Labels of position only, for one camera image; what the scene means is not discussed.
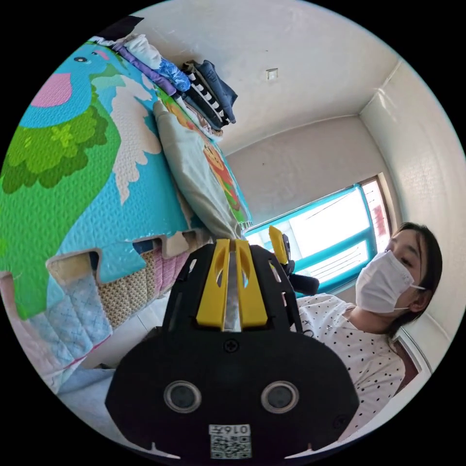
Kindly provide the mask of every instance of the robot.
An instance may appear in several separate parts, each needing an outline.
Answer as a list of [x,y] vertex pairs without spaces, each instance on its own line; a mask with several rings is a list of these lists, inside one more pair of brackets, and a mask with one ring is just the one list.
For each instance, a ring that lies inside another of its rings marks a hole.
[[[122,359],[107,394],[130,442],[180,465],[273,465],[349,425],[359,399],[348,370],[303,334],[286,238],[271,239],[275,254],[224,239],[189,256],[162,327]],[[240,332],[224,331],[230,252]]]

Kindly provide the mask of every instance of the electrical outlet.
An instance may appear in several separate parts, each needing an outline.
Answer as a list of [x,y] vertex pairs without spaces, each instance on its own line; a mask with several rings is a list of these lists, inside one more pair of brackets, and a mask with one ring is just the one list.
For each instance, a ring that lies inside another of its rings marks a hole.
[[267,80],[270,81],[272,79],[278,78],[278,68],[272,68],[266,70]]

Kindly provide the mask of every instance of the face mask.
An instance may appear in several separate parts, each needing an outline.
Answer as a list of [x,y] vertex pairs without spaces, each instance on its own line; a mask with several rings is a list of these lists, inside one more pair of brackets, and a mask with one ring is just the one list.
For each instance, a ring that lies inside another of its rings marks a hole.
[[398,298],[413,285],[414,279],[408,269],[393,255],[392,251],[377,254],[361,270],[356,281],[356,304],[367,311],[389,314],[396,310]]

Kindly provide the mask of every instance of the window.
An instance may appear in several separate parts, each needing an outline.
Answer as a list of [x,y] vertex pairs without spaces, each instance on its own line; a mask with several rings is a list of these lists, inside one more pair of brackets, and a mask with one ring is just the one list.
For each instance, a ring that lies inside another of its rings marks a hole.
[[288,236],[295,273],[319,279],[319,293],[332,292],[356,279],[390,238],[378,178],[250,229],[245,233],[249,243],[273,251],[270,225]]

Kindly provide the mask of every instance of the stack of clothes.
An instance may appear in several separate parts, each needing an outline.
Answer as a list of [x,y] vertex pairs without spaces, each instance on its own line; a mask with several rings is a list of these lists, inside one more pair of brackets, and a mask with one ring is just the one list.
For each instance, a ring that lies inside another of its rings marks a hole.
[[164,58],[144,34],[130,33],[115,40],[114,35],[101,32],[90,41],[111,47],[139,69],[172,96],[195,125],[213,141],[222,139],[223,126],[236,123],[232,107],[238,96],[218,77],[215,66],[208,60],[201,65],[190,60],[180,70]]
[[236,123],[232,107],[238,96],[218,77],[214,64],[190,60],[183,64],[182,71],[191,83],[183,94],[186,105],[203,115],[214,130]]

